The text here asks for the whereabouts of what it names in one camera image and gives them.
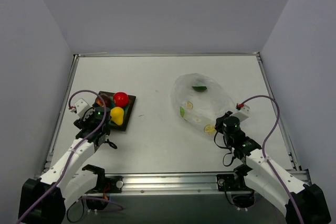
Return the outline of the yellow fake pear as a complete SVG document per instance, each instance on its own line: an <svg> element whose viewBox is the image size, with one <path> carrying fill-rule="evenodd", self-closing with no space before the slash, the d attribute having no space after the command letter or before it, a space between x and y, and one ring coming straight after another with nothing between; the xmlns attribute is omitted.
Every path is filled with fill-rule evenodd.
<svg viewBox="0 0 336 224"><path fill-rule="evenodd" d="M111 121L117 126L121 126L123 124L124 118L124 109L121 107L114 107L110 111Z"/></svg>

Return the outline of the dark brown fake fruit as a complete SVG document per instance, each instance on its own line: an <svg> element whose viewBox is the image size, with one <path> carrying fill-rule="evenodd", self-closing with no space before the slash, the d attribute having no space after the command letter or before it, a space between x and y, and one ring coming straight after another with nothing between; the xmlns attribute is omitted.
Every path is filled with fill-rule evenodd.
<svg viewBox="0 0 336 224"><path fill-rule="evenodd" d="M95 104L97 106L106 106L109 108L111 106L111 99L106 94L100 94L100 96L96 98Z"/></svg>

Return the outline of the translucent plastic bag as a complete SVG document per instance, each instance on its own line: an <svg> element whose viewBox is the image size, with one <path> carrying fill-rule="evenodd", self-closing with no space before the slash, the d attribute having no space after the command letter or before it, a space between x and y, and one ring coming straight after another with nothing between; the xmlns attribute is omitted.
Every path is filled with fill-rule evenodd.
<svg viewBox="0 0 336 224"><path fill-rule="evenodd" d="M207 86L206 92L195 92L192 86ZM234 102L224 88L212 78L199 73L178 77L171 91L174 112L203 136L215 134L216 119L234 110Z"/></svg>

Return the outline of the red fake apple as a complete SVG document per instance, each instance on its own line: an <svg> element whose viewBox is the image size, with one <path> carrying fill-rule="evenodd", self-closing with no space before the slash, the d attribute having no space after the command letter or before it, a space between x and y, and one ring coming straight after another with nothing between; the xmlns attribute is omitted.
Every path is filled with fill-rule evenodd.
<svg viewBox="0 0 336 224"><path fill-rule="evenodd" d="M125 107L129 104L129 96L125 92L116 92L113 95L113 102L118 107Z"/></svg>

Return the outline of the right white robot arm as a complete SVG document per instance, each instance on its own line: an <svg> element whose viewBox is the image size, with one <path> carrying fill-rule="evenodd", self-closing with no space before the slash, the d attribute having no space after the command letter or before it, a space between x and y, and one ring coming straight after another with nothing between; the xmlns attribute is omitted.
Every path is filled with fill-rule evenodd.
<svg viewBox="0 0 336 224"><path fill-rule="evenodd" d="M330 223L331 215L322 189L297 179L270 158L240 128L240 120L230 111L216 119L215 130L234 159L242 164L235 169L236 187L259 193L285 217L286 223Z"/></svg>

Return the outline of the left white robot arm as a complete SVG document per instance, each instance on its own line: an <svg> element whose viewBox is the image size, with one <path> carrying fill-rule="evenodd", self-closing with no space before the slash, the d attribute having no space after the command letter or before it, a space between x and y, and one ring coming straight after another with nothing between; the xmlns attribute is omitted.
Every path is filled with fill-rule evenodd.
<svg viewBox="0 0 336 224"><path fill-rule="evenodd" d="M23 184L17 223L62 223L81 195L105 188L104 169L85 162L108 141L110 108L86 106L78 113L80 131L68 150L47 172Z"/></svg>

